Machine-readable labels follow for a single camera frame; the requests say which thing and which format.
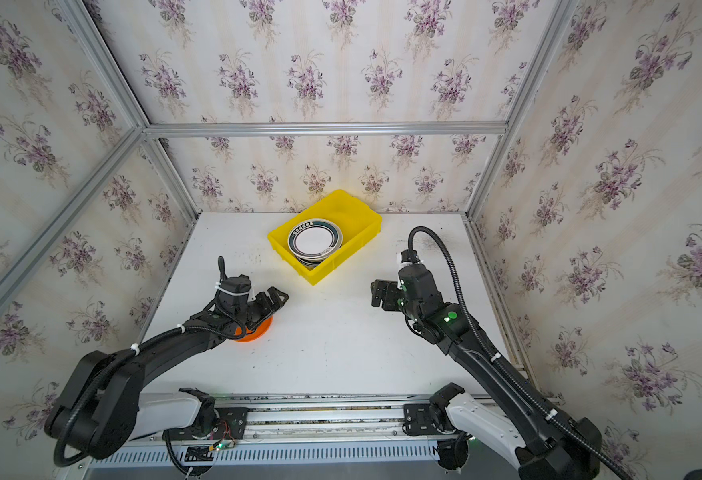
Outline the green rim plate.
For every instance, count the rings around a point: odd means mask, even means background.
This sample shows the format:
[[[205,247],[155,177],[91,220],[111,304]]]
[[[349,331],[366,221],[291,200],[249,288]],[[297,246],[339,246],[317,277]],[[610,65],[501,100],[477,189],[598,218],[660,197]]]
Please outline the green rim plate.
[[[292,228],[287,245],[297,258],[318,262],[339,250],[343,240],[343,233],[335,223],[326,219],[309,219]]]

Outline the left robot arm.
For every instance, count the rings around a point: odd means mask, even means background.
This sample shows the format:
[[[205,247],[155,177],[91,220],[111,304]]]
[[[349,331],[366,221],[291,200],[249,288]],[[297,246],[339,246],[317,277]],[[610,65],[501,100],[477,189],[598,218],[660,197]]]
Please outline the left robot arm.
[[[223,277],[213,299],[175,328],[112,354],[85,355],[44,425],[56,442],[55,465],[105,459],[130,440],[162,431],[186,430],[200,439],[211,434],[219,423],[211,395],[182,388],[153,400],[143,390],[195,355],[253,336],[289,300],[275,287],[258,294],[251,287],[245,275]]]

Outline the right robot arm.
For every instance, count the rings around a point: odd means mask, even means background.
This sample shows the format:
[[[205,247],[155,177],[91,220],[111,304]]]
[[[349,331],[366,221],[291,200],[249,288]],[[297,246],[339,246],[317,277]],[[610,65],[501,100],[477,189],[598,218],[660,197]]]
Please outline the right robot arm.
[[[461,303],[443,299],[423,264],[403,267],[395,281],[374,280],[370,291],[372,306],[402,314],[412,332],[468,372],[500,409],[488,409],[465,388],[449,383],[420,405],[419,413],[408,415],[407,434],[474,437],[503,457],[522,479],[598,476],[599,430],[586,418],[573,419],[535,390]]]

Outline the orange plate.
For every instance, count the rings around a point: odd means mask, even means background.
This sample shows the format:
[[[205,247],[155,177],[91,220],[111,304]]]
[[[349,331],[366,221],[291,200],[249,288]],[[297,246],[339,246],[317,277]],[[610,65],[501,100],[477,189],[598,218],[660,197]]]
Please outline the orange plate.
[[[233,340],[239,343],[248,343],[263,337],[273,322],[273,316],[255,321],[239,322],[233,334]]]

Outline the cream plate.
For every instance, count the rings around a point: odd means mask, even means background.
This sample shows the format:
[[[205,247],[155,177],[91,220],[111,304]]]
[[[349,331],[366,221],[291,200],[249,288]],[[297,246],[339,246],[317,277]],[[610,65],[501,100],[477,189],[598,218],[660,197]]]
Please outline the cream plate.
[[[303,258],[300,256],[296,256],[296,260],[304,265],[306,268],[309,270],[312,270],[316,267],[318,267],[320,264],[322,264],[324,261],[328,260],[329,257],[317,257],[317,258]]]

